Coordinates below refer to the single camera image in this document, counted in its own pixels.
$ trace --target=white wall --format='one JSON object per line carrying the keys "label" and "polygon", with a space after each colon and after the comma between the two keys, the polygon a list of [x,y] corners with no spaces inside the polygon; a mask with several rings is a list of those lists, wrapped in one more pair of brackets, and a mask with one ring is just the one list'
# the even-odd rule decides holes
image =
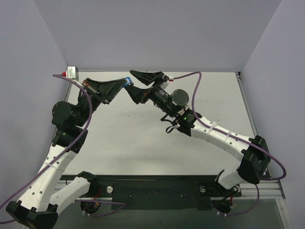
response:
{"label": "white wall", "polygon": [[305,1],[283,0],[241,75],[258,133],[287,168],[282,185],[295,229],[305,224],[304,12]]}
{"label": "white wall", "polygon": [[241,71],[281,0],[34,0],[81,70]]}
{"label": "white wall", "polygon": [[[48,152],[51,110],[67,86],[52,73],[66,67],[34,2],[0,1],[0,202],[37,173]],[[0,221],[9,218],[2,209]]]}

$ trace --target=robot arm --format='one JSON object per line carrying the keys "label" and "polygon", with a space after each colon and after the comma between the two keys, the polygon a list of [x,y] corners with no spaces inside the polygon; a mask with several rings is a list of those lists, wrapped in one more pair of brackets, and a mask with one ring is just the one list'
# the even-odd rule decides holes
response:
{"label": "robot arm", "polygon": [[270,158],[258,149],[231,137],[232,135],[259,146],[268,152],[265,140],[256,136],[254,139],[233,133],[217,125],[215,122],[207,120],[205,117],[196,113],[200,120],[207,124],[202,125],[193,114],[193,111],[187,105],[189,96],[187,92],[177,89],[169,95],[164,89],[167,81],[170,79],[162,72],[157,73],[142,73],[131,70],[130,73],[145,85],[153,85],[147,89],[137,88],[133,85],[125,87],[131,99],[136,103],[146,103],[152,100],[155,106],[159,107],[166,116],[174,118],[172,129],[192,137],[197,137],[208,141],[215,146],[225,150],[234,156],[240,165],[232,171],[222,170],[217,178],[216,183],[225,189],[231,189],[235,185],[247,181],[252,184],[258,184],[270,162]]}
{"label": "robot arm", "polygon": [[[77,68],[74,67],[74,80],[78,80]],[[81,87],[88,93],[93,112],[100,104],[109,104],[117,93],[128,83],[126,79],[98,82],[87,78]],[[75,158],[86,139],[88,131],[61,157],[65,147],[69,146],[80,133],[89,118],[88,98],[79,93],[78,103],[58,102],[52,110],[52,123],[56,125],[56,135],[52,141],[46,160],[40,172],[50,165],[25,191],[18,201],[11,201],[6,211],[20,224],[29,228],[51,229],[58,215],[76,198],[90,194],[95,196],[99,187],[97,177],[88,172],[81,172],[65,188],[53,194],[68,164]]]}

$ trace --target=white cable clip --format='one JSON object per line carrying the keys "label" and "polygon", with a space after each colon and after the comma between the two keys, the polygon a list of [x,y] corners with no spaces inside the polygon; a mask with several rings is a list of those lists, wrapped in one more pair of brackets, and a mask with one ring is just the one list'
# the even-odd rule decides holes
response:
{"label": "white cable clip", "polygon": [[51,163],[48,163],[48,162],[44,162],[46,164],[46,166],[49,166],[50,168],[56,168],[54,163],[51,164]]}
{"label": "white cable clip", "polygon": [[178,129],[179,127],[180,127],[179,124],[173,126],[174,129]]}
{"label": "white cable clip", "polygon": [[232,133],[232,131],[229,131],[228,134],[227,134],[227,136],[226,136],[225,139],[224,139],[224,147],[223,147],[224,151],[225,151],[225,142],[228,140],[229,135],[230,135],[231,133]]}
{"label": "white cable clip", "polygon": [[212,125],[210,126],[210,129],[209,129],[209,131],[208,131],[208,136],[207,136],[207,138],[206,138],[206,141],[207,142],[210,142],[210,134],[211,134],[211,132],[212,132],[212,130],[213,130],[213,128],[215,127],[215,126],[217,126],[217,122],[213,122],[212,123]]}

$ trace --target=white table surface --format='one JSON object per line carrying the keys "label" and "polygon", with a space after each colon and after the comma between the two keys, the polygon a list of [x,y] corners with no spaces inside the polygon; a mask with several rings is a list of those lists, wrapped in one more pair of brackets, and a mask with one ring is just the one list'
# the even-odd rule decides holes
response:
{"label": "white table surface", "polygon": [[[179,76],[185,73],[166,73]],[[80,82],[130,76],[135,86],[146,86],[127,72],[80,72]],[[198,76],[171,82],[166,91],[185,90],[190,99]],[[77,103],[72,87],[68,101]],[[220,126],[253,137],[235,73],[203,73],[195,108]],[[216,175],[239,162],[227,152],[176,130],[167,134],[164,113],[151,101],[136,105],[122,89],[110,105],[101,104],[93,114],[87,139],[64,175],[88,171],[95,175]]]}

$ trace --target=screw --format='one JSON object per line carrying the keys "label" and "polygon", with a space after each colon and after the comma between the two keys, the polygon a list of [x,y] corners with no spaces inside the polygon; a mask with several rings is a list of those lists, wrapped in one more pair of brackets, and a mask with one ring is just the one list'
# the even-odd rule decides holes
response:
{"label": "screw", "polygon": [[106,189],[106,191],[107,191],[108,193],[112,193],[112,191],[113,191],[113,187],[108,186],[108,187],[107,187],[107,189]]}
{"label": "screw", "polygon": [[204,186],[200,186],[199,190],[200,192],[204,193],[206,191],[206,188]]}

